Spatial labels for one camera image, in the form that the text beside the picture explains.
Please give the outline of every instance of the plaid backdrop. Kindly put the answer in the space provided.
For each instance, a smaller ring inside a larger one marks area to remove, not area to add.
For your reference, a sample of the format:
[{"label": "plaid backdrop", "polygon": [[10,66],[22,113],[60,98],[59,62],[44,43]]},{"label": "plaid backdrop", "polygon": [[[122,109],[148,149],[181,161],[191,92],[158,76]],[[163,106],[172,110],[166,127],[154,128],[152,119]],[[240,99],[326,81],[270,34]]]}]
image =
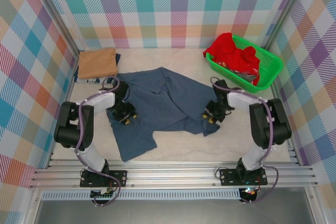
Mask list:
[{"label": "plaid backdrop", "polygon": [[261,43],[281,1],[276,5],[276,0],[54,2],[79,48],[206,48],[228,31]]},{"label": "plaid backdrop", "polygon": [[286,64],[276,85],[300,156],[336,223],[336,0],[299,0],[272,51]]},{"label": "plaid backdrop", "polygon": [[46,161],[75,58],[40,0],[0,0],[0,223]]}]

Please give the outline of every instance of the plastic basket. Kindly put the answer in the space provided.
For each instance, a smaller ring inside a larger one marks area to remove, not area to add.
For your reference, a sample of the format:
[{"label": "plastic basket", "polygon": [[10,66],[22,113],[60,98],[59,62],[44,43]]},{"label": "plastic basket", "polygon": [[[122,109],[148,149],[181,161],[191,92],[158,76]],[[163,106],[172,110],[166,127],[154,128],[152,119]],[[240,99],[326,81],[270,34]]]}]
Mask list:
[{"label": "plastic basket", "polygon": [[254,86],[238,75],[232,73],[228,69],[213,62],[213,56],[207,53],[206,59],[208,60],[210,67],[248,92],[256,93],[258,91],[269,88],[284,66],[282,60],[278,56],[262,49],[261,47],[258,47],[257,45],[254,45],[251,42],[248,42],[247,40],[237,35],[232,35],[232,39],[235,42],[237,48],[245,49],[246,47],[253,46],[256,49],[256,56],[260,59],[260,79],[257,86]]}]

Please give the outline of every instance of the gray floor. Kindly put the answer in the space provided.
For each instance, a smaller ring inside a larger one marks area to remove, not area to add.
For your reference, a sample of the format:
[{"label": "gray floor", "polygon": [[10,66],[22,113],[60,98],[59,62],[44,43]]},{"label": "gray floor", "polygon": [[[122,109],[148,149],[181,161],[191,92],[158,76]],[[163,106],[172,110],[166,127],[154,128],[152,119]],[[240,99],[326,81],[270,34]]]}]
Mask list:
[{"label": "gray floor", "polygon": [[304,189],[279,188],[255,205],[238,200],[119,200],[101,208],[90,201],[43,201],[36,224],[269,224],[314,223]]}]

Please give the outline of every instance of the tan cloth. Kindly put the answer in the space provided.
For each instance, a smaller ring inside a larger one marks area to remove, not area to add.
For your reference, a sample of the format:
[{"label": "tan cloth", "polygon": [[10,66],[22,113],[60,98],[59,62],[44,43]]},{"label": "tan cloth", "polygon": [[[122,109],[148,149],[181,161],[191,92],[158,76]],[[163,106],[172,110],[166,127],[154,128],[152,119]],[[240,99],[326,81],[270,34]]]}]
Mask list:
[{"label": "tan cloth", "polygon": [[80,52],[78,78],[114,76],[118,73],[115,56],[115,48]]}]

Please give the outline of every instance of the purple cable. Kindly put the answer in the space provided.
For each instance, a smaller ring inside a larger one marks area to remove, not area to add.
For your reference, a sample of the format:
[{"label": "purple cable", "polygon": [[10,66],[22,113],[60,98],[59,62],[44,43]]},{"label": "purple cable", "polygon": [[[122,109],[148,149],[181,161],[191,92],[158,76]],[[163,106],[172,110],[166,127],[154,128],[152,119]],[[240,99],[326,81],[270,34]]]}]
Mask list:
[{"label": "purple cable", "polygon": [[89,100],[91,100],[91,99],[93,99],[93,98],[95,98],[95,97],[98,97],[98,96],[100,96],[100,95],[102,95],[102,94],[106,94],[106,93],[109,93],[109,92],[112,92],[112,91],[116,90],[116,89],[119,87],[119,85],[120,85],[120,80],[119,80],[117,77],[110,76],[110,77],[106,77],[106,78],[103,80],[103,83],[102,83],[102,87],[103,87],[103,88],[104,88],[104,83],[105,83],[105,81],[106,81],[108,78],[113,78],[114,80],[117,81],[117,85],[116,85],[114,88],[111,88],[111,89],[108,89],[108,90],[105,90],[105,91],[101,91],[100,93],[96,93],[96,94],[94,94],[94,95],[91,95],[91,96],[89,96],[88,98],[86,98],[84,101],[82,101],[82,102],[80,103],[80,105],[79,105],[79,108],[78,108],[78,120],[79,120],[79,126],[80,126],[80,134],[79,134],[79,140],[78,140],[78,143],[77,143],[76,148],[75,148],[75,154],[76,154],[76,156],[78,157],[78,160],[82,163],[82,165],[84,165],[88,170],[90,170],[90,171],[92,171],[92,172],[94,172],[94,173],[97,173],[97,174],[99,174],[99,175],[101,175],[101,176],[104,176],[104,177],[113,179],[113,180],[114,180],[115,182],[117,182],[117,184],[118,184],[118,192],[117,192],[117,194],[116,194],[112,199],[110,199],[107,203],[105,203],[105,204],[98,204],[98,203],[96,202],[96,198],[97,198],[97,196],[96,196],[95,198],[93,198],[93,202],[96,204],[96,206],[101,206],[101,207],[104,207],[104,206],[107,206],[107,205],[111,204],[111,203],[114,202],[115,199],[119,196],[119,193],[120,193],[120,190],[121,190],[121,184],[120,184],[120,181],[119,181],[118,179],[116,179],[115,177],[111,176],[111,175],[108,175],[108,174],[99,172],[99,171],[93,169],[92,167],[88,166],[88,164],[85,163],[85,161],[81,158],[81,156],[79,156],[79,154],[78,154],[78,148],[80,147],[80,144],[82,143],[82,141],[83,141],[83,136],[84,136],[84,132],[83,132],[83,130],[82,130],[82,129],[84,128],[84,124],[83,124],[83,116],[82,116],[82,107],[83,107],[83,105],[84,105],[87,101],[89,101]]},{"label": "purple cable", "polygon": [[[279,171],[278,171],[278,169],[277,169],[276,167],[274,167],[274,166],[267,166],[267,165],[263,165],[263,164],[262,164],[262,161],[269,155],[269,153],[270,153],[270,151],[271,151],[271,148],[272,148],[272,145],[273,145],[273,123],[272,123],[272,115],[271,115],[271,111],[270,111],[270,109],[269,109],[267,103],[266,103],[263,99],[261,99],[261,98],[259,98],[259,97],[256,97],[255,95],[246,93],[246,92],[243,91],[243,90],[235,90],[235,89],[226,89],[226,88],[222,88],[222,87],[216,85],[216,84],[214,83],[213,79],[217,79],[217,80],[219,81],[219,78],[217,78],[217,77],[215,77],[215,76],[213,76],[213,77],[210,78],[210,82],[211,82],[211,84],[212,84],[214,87],[216,87],[216,88],[218,88],[218,89],[220,89],[220,90],[223,90],[223,91],[228,91],[228,92],[233,92],[233,93],[243,94],[243,95],[245,95],[245,96],[247,96],[247,97],[250,97],[250,98],[253,98],[253,99],[256,99],[256,100],[260,101],[260,102],[265,106],[265,109],[266,109],[266,112],[267,112],[267,116],[268,116],[268,118],[269,118],[269,143],[268,143],[268,148],[267,148],[266,153],[264,154],[264,156],[261,157],[261,159],[259,159],[258,162],[259,162],[259,164],[260,164],[261,166],[263,166],[263,167],[265,167],[265,168],[268,168],[268,169],[274,169],[274,170],[276,171],[277,176],[276,176],[276,179],[275,179],[275,182],[274,182],[273,186],[272,186],[271,189],[268,191],[268,193],[264,194],[264,195],[261,196],[259,199],[257,199],[257,200],[254,201],[254,203],[258,203],[258,202],[262,201],[263,199],[265,199],[267,196],[270,195],[270,193],[274,190],[274,188],[275,188],[275,186],[277,185],[278,180],[279,180]],[[247,201],[247,200],[244,200],[244,199],[242,199],[242,201],[244,201],[244,202],[250,202],[250,204],[252,203],[251,201]]]}]

